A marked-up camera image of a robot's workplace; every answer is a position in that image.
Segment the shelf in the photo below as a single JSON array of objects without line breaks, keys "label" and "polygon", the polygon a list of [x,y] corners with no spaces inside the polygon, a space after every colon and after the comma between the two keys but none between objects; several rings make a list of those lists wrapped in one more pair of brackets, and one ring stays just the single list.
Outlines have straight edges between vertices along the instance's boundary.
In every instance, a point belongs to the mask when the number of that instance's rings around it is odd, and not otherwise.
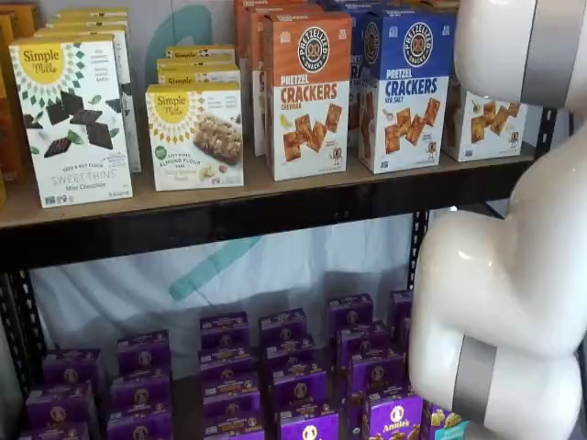
[{"label": "shelf", "polygon": [[348,170],[274,182],[264,158],[245,157],[245,186],[155,192],[152,172],[133,178],[132,199],[41,209],[31,173],[8,187],[0,212],[2,267],[33,269],[181,248],[233,238],[354,222],[509,196],[534,150],[520,157],[375,176],[355,158]]}]

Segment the snack box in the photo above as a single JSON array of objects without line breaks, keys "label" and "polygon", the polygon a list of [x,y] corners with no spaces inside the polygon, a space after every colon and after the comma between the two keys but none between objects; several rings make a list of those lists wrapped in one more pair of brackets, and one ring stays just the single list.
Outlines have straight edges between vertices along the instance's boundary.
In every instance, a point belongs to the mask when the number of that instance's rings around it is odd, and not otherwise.
[{"label": "snack box", "polygon": [[291,406],[278,415],[278,439],[337,439],[338,406],[332,401],[318,401]]},{"label": "snack box", "polygon": [[125,122],[108,105],[112,35],[23,38],[10,53],[42,207],[132,197]]},{"label": "snack box", "polygon": [[269,14],[263,28],[265,133],[273,179],[344,171],[350,16],[342,12]]},{"label": "snack box", "polygon": [[159,84],[186,85],[193,83],[240,83],[240,70],[236,64],[204,64],[161,68],[158,70]]},{"label": "snack box", "polygon": [[114,379],[110,387],[110,401],[116,409],[171,400],[170,372],[166,368],[138,369]]},{"label": "snack box", "polygon": [[390,387],[370,393],[363,403],[363,438],[420,438],[422,398],[412,387]]},{"label": "snack box", "polygon": [[169,369],[172,352],[167,330],[118,339],[118,367],[120,374],[151,367]]},{"label": "snack box", "polygon": [[375,174],[438,165],[456,15],[414,5],[361,22],[359,159]]},{"label": "snack box", "polygon": [[300,362],[274,370],[271,377],[273,408],[297,403],[321,402],[327,398],[327,371],[319,362]]},{"label": "snack box", "polygon": [[204,440],[263,440],[265,427],[260,412],[241,412],[237,417],[204,419],[202,426]]},{"label": "snack box", "polygon": [[200,46],[170,46],[167,58],[206,58],[211,55],[228,55],[231,62],[237,62],[232,44],[209,44]]},{"label": "snack box", "polygon": [[200,379],[232,379],[253,370],[255,357],[250,346],[231,346],[200,350]]},{"label": "snack box", "polygon": [[455,412],[444,410],[430,401],[424,401],[420,439],[464,439],[468,424],[469,422],[463,421]]},{"label": "snack box", "polygon": [[45,27],[35,33],[35,37],[71,38],[75,35],[112,35],[116,54],[116,69],[120,85],[120,100],[106,103],[112,110],[121,114],[125,122],[127,137],[128,161],[130,172],[140,172],[140,157],[138,155],[137,114],[133,98],[132,78],[130,74],[130,51],[127,43],[127,27],[122,25],[111,26],[67,26]]},{"label": "snack box", "polygon": [[200,320],[202,348],[249,344],[249,319],[245,312],[227,313]]},{"label": "snack box", "polygon": [[262,345],[289,341],[307,333],[307,318],[304,309],[292,309],[259,320]]},{"label": "snack box", "polygon": [[110,413],[108,440],[172,438],[172,407],[166,401],[142,403]]},{"label": "snack box", "polygon": [[483,98],[461,88],[459,107],[447,121],[457,136],[443,149],[459,162],[519,156],[526,115],[527,105]]},{"label": "snack box", "polygon": [[237,82],[152,85],[146,100],[157,191],[244,184]]},{"label": "snack box", "polygon": [[204,417],[235,417],[241,411],[260,411],[257,373],[243,373],[230,379],[202,383]]},{"label": "snack box", "polygon": [[18,440],[90,440],[85,423],[62,423],[51,428],[23,431]]}]

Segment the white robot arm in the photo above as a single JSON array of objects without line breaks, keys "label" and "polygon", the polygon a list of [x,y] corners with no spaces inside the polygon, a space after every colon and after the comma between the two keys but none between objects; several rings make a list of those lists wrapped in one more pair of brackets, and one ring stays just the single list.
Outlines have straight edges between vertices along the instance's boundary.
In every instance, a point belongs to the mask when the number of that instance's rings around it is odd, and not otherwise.
[{"label": "white robot arm", "polygon": [[[587,0],[464,0],[463,87],[585,114]],[[476,424],[466,438],[567,439],[587,329],[587,125],[516,185],[505,220],[454,213],[415,280],[410,380]]]}]

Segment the pretzelized logo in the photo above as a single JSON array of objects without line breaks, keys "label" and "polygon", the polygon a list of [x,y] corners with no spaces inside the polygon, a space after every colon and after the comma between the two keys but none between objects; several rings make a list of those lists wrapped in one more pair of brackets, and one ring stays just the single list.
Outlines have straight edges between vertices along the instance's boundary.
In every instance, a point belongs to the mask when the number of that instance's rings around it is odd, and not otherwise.
[{"label": "pretzelized logo", "polygon": [[328,62],[330,43],[328,36],[320,27],[307,29],[297,46],[297,55],[302,67],[310,73],[317,73]]},{"label": "pretzelized logo", "polygon": [[428,61],[433,47],[432,29],[426,23],[415,23],[404,39],[404,56],[412,67],[420,67]]}]

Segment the pretzel crackers box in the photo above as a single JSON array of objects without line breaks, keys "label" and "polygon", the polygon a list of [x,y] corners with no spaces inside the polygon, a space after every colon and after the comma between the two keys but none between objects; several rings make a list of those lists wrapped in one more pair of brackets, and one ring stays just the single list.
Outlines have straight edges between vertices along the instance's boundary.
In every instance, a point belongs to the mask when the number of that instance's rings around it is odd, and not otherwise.
[{"label": "pretzel crackers box", "polygon": [[347,168],[350,31],[342,12],[265,19],[265,133],[274,180]]},{"label": "pretzel crackers box", "polygon": [[359,158],[372,172],[438,165],[454,31],[432,8],[365,16]]}]

